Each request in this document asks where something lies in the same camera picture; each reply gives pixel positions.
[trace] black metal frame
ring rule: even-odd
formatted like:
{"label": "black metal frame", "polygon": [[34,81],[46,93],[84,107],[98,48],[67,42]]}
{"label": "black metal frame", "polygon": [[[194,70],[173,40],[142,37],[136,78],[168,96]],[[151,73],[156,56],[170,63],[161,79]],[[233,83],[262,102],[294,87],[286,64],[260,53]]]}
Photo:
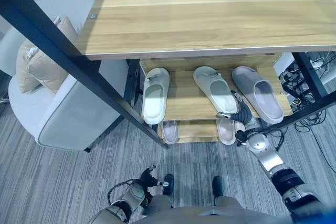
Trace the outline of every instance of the black metal frame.
{"label": "black metal frame", "polygon": [[157,133],[98,72],[100,62],[89,61],[82,55],[34,0],[0,0],[0,15],[124,118],[162,147],[168,148]]}
{"label": "black metal frame", "polygon": [[[139,60],[128,61],[129,73],[123,98],[98,72],[100,62],[89,61],[82,55],[34,0],[0,0],[0,14],[52,60],[120,113],[117,123],[126,118],[151,139],[168,148],[156,133],[157,125],[153,130],[133,108],[139,79]],[[277,128],[286,127],[336,104],[336,91],[327,94],[306,54],[293,55],[316,102],[273,125]]]}
{"label": "black metal frame", "polygon": [[[308,84],[309,91],[312,93],[315,103],[295,112],[293,115],[285,116],[282,122],[272,125],[272,127],[276,128],[290,126],[291,124],[294,124],[303,118],[314,115],[336,104],[336,91],[333,91],[330,94],[327,93],[320,78],[310,63],[310,58],[306,55],[306,53],[294,52],[292,54],[294,56],[295,62],[298,64],[302,72],[305,82]],[[291,90],[286,89],[286,86],[284,86],[284,90],[292,94],[292,96],[297,97],[297,94],[294,94]]]}

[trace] wooden shelf board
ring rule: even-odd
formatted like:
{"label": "wooden shelf board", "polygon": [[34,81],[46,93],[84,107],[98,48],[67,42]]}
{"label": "wooden shelf board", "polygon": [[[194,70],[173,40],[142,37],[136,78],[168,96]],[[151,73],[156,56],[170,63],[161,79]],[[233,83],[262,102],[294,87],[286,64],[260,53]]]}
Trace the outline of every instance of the wooden shelf board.
{"label": "wooden shelf board", "polygon": [[226,55],[215,57],[182,57],[162,59],[141,59],[140,65],[145,74],[153,68],[165,68],[169,72],[194,71],[199,66],[214,69],[234,69],[244,65],[251,68],[273,67],[281,54]]}
{"label": "wooden shelf board", "polygon": [[[232,69],[218,71],[222,74],[231,90],[239,91],[231,77]],[[274,69],[272,67],[263,67],[257,68],[256,71],[270,81],[284,114],[290,115],[292,113],[290,104]],[[252,109],[254,116],[259,117],[253,107],[249,103],[248,105]],[[164,121],[210,120],[216,119],[216,114],[217,111],[212,106],[211,101],[194,82],[193,71],[170,73],[170,86]]]}
{"label": "wooden shelf board", "polygon": [[177,144],[182,143],[206,143],[206,142],[218,142],[218,137],[188,137],[188,138],[179,138]]}
{"label": "wooden shelf board", "polygon": [[90,60],[330,51],[335,3],[95,0],[76,46]]}
{"label": "wooden shelf board", "polygon": [[[179,121],[177,122],[177,130],[179,138],[218,137],[215,120]],[[161,138],[164,138],[161,126],[157,128],[157,133]]]}

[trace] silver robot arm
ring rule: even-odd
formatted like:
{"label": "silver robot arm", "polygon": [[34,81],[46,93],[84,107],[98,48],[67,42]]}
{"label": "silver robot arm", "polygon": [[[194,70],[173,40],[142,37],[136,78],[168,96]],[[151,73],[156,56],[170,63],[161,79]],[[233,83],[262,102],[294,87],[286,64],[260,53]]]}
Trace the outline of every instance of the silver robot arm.
{"label": "silver robot arm", "polygon": [[238,145],[246,143],[247,148],[258,159],[260,166],[281,194],[292,219],[322,213],[322,204],[299,175],[285,163],[273,147],[265,133],[271,129],[261,129],[241,95],[232,91],[240,107],[236,114],[219,113],[219,118],[230,118],[244,124],[246,131],[236,133]]}
{"label": "silver robot arm", "polygon": [[134,179],[125,193],[111,205],[98,212],[88,224],[122,224],[128,223],[132,213],[139,207],[145,208],[152,200],[148,188],[152,186],[168,186],[168,182],[159,182],[150,173],[155,165],[147,168],[140,179]]}

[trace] black shoe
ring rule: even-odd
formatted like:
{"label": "black shoe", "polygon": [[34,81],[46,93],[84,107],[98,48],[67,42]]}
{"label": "black shoe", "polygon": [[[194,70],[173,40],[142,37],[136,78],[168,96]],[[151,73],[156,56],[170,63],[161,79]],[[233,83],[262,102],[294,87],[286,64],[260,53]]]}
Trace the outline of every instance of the black shoe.
{"label": "black shoe", "polygon": [[212,180],[212,193],[214,194],[214,199],[223,196],[222,178],[219,176],[214,177]]}
{"label": "black shoe", "polygon": [[163,187],[163,193],[164,195],[172,195],[174,190],[174,176],[171,174],[167,174],[164,177],[164,181],[168,182],[169,185],[167,187]]}

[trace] pillow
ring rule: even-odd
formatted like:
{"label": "pillow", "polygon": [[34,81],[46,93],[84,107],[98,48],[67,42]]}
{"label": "pillow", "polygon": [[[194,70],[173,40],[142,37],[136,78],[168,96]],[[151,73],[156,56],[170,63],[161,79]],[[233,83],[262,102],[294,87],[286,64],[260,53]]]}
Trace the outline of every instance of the pillow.
{"label": "pillow", "polygon": [[[68,17],[64,17],[57,27],[73,44],[75,43],[78,35]],[[55,94],[68,76],[68,72],[41,50],[31,58],[27,69],[39,83]]]}
{"label": "pillow", "polygon": [[28,53],[34,44],[26,39],[19,48],[16,57],[16,79],[22,93],[34,89],[40,83],[32,75],[29,74],[27,65],[31,57],[28,57]]}

